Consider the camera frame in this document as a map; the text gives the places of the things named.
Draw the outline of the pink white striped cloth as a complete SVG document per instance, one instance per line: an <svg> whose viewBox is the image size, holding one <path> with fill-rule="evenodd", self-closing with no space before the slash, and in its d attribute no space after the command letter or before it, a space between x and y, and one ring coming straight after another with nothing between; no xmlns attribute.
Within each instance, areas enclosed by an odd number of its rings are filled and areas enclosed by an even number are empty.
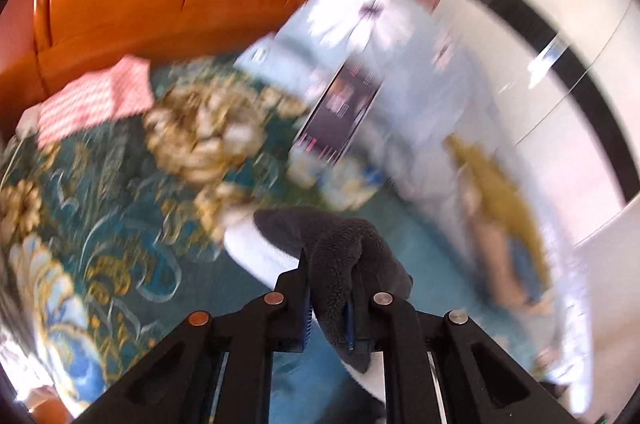
<svg viewBox="0 0 640 424"><path fill-rule="evenodd" d="M34 136L42 149L99 124L149 111L154 104L150 69L148 60L125 56L108 69L86 73L25 110L15 137Z"/></svg>

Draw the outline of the light blue floral quilt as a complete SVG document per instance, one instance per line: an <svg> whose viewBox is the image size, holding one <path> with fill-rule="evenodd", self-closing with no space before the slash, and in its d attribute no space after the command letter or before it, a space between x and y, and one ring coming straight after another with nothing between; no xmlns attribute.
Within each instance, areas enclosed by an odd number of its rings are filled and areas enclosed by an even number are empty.
<svg viewBox="0 0 640 424"><path fill-rule="evenodd" d="M592 395L585 276L471 51L416 0L307 0L235 66L314 107L351 54L382 78L378 98L335 165L291 150L290 178L317 187L334 210L371 217L416 277L417 307L469 309L510 354L563 386L572 412L584 413ZM551 271L550 288L542 288L553 298L550 314L520 314L492 300L461 199L461 167L444 146L450 134L479 144L526 199Z"/></svg>

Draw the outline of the smartphone on white stand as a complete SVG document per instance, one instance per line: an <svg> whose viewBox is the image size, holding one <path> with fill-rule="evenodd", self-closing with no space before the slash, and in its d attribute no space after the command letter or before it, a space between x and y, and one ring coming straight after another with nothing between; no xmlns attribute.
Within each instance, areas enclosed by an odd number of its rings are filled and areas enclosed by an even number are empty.
<svg viewBox="0 0 640 424"><path fill-rule="evenodd" d="M330 80L293 140L292 150L335 165L378 98L382 78L351 54Z"/></svg>

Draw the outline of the beige fleece garment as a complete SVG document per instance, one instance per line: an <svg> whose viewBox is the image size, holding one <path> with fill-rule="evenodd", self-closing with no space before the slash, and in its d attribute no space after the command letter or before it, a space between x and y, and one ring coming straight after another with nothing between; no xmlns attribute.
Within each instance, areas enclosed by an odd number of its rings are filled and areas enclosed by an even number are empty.
<svg viewBox="0 0 640 424"><path fill-rule="evenodd" d="M458 181L476 248L485 266L486 282L492 300L498 306L520 314L550 314L553 298L543 297L538 302L533 302L518 280L506 229L484 214L482 196L473 182L468 166L460 168Z"/></svg>

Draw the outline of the blue folded garment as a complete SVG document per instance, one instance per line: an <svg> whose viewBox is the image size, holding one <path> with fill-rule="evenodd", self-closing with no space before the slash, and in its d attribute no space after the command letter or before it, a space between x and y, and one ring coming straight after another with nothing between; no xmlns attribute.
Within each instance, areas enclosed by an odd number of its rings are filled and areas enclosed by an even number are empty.
<svg viewBox="0 0 640 424"><path fill-rule="evenodd" d="M526 246L518 239L508 239L509 250L516 274L516 278L527 296L530 304L536 304L541 301L542 285L538 278L532 256Z"/></svg>

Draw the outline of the black and white fleece jacket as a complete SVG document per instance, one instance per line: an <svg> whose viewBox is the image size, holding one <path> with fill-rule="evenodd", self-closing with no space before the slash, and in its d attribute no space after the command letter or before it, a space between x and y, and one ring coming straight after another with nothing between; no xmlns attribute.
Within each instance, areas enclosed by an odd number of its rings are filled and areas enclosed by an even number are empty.
<svg viewBox="0 0 640 424"><path fill-rule="evenodd" d="M230 257L272 288L306 259L314 320L350 375L323 411L322 423L384 423L384 366L379 352L351 352L347 302L356 272L370 272L380 290L408 300L413 278L365 219L341 217L312 206L237 207L221 218Z"/></svg>

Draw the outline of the white black wardrobe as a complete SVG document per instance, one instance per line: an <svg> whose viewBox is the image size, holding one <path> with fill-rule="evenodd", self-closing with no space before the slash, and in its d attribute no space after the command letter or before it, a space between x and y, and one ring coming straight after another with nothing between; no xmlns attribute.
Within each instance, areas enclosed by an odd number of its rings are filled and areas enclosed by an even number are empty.
<svg viewBox="0 0 640 424"><path fill-rule="evenodd" d="M442 0L573 243L639 194L639 0Z"/></svg>

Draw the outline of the teal floral bed blanket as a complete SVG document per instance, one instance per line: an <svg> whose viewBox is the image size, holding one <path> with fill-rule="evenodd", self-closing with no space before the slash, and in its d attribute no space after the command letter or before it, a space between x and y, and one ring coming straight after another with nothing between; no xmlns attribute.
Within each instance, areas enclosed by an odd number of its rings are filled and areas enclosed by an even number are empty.
<svg viewBox="0 0 640 424"><path fill-rule="evenodd" d="M221 92L262 111L264 143L221 183L235 203L313 205L370 220L416 279L414 306L461 306L524 369L538 346L526 319L494 304L464 233L451 178L428 214L364 158L349 158L318 184L286 174L298 123L293 101L218 59L149 75L158 101L196 106ZM146 148L139 115L105 122L49 147L13 140L1 162L1 364L19 400L45 389L79 413L196 308L226 314L265 287L258 259L238 264L216 216L228 204L209 186L170 174Z"/></svg>

